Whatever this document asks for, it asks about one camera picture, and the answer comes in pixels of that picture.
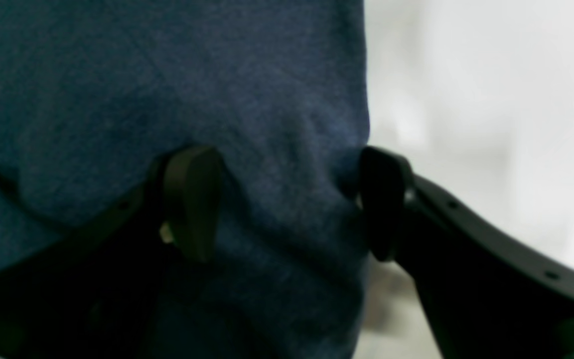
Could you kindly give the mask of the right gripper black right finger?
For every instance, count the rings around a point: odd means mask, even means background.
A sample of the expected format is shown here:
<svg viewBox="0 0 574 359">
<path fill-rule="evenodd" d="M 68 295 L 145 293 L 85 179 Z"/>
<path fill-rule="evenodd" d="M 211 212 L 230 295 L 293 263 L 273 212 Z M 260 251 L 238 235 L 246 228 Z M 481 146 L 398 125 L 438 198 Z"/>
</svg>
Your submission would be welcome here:
<svg viewBox="0 0 574 359">
<path fill-rule="evenodd" d="M 374 146 L 360 198 L 371 252 L 412 277 L 444 359 L 574 359 L 574 269 Z"/>
</svg>

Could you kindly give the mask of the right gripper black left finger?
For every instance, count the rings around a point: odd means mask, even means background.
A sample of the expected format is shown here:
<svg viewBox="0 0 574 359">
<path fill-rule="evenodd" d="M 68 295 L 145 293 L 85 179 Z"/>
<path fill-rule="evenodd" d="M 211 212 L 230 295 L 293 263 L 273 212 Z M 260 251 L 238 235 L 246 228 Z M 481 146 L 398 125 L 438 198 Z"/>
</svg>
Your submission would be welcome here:
<svg viewBox="0 0 574 359">
<path fill-rule="evenodd" d="M 135 359 L 169 265 L 214 254 L 223 159 L 193 146 L 68 238 L 0 270 L 0 358 Z"/>
</svg>

